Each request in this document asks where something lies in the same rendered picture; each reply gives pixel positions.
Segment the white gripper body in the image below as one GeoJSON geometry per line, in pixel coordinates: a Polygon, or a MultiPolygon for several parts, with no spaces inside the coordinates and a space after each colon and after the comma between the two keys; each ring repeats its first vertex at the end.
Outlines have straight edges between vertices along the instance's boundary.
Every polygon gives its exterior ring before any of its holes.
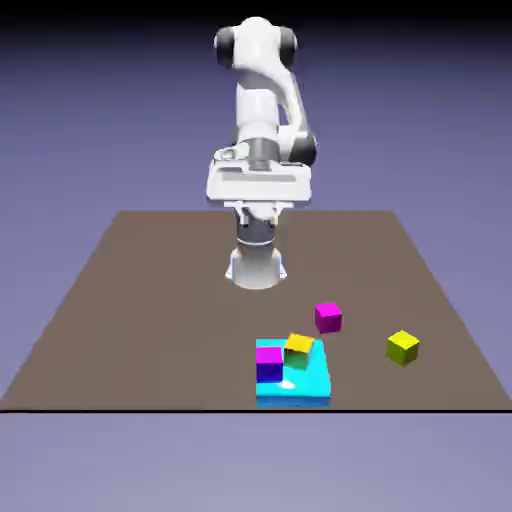
{"type": "Polygon", "coordinates": [[[270,170],[250,170],[247,160],[215,161],[209,166],[206,196],[213,202],[307,203],[311,168],[270,162],[270,170]]]}

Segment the small magenta cube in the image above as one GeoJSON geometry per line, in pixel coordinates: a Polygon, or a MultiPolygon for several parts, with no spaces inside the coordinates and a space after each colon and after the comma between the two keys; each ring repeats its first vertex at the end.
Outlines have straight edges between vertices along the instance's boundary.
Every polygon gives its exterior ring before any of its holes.
{"type": "Polygon", "coordinates": [[[319,303],[315,306],[314,317],[317,330],[321,334],[339,332],[343,313],[336,302],[319,303]]]}
{"type": "Polygon", "coordinates": [[[280,346],[256,347],[256,382],[276,383],[283,380],[283,353],[280,346]]]}

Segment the small orange-yellow cube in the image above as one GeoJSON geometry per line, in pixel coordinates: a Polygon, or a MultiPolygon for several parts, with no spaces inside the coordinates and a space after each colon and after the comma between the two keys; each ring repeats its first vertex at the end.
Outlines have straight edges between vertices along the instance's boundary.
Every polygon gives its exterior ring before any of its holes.
{"type": "Polygon", "coordinates": [[[290,333],[283,347],[284,365],[296,370],[306,370],[314,341],[313,337],[290,333]]]}

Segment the small yellow-green cube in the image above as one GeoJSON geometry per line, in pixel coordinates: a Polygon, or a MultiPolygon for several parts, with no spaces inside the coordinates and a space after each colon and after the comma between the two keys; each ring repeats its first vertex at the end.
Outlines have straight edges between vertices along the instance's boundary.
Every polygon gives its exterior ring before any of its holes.
{"type": "Polygon", "coordinates": [[[400,330],[387,339],[386,356],[395,363],[406,366],[418,357],[420,340],[400,330]]]}

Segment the large cyan box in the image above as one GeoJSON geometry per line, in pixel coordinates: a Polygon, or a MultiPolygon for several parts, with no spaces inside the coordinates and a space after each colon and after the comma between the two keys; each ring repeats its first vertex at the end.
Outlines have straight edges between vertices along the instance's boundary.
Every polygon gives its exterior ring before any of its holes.
{"type": "Polygon", "coordinates": [[[257,382],[259,407],[322,407],[331,399],[331,376],[324,343],[315,339],[305,369],[283,367],[281,382],[257,382]]]}

